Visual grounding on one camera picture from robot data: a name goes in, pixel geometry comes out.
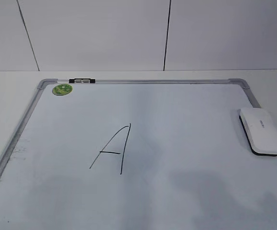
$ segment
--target whiteboard eraser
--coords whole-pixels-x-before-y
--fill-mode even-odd
[[[256,155],[277,156],[277,127],[266,110],[242,108],[240,120]]]

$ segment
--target whiteboard surface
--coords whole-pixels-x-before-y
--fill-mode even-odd
[[[277,229],[277,158],[251,153],[238,85],[53,87],[0,179],[0,229]],[[117,154],[89,169],[130,123],[122,175]]]

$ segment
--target green magnet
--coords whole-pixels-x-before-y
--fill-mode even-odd
[[[64,96],[72,91],[72,86],[68,84],[57,85],[52,89],[52,93],[56,96]]]

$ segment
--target whiteboard frame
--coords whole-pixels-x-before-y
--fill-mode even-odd
[[[246,94],[249,102],[254,108],[261,108],[257,99],[254,97],[250,86],[243,79],[227,79],[227,80],[95,80],[95,79],[43,79],[37,86],[36,92],[30,101],[27,109],[20,122],[18,123],[12,137],[6,145],[0,156],[0,177],[6,167],[14,148],[28,123],[34,108],[36,107],[42,93],[47,85],[57,83],[70,83],[70,84],[236,84],[239,85]]]

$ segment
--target white table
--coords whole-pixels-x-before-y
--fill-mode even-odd
[[[277,70],[140,71],[140,72],[0,72],[0,155],[40,80],[95,78],[115,80],[185,80],[242,78],[277,125]]]

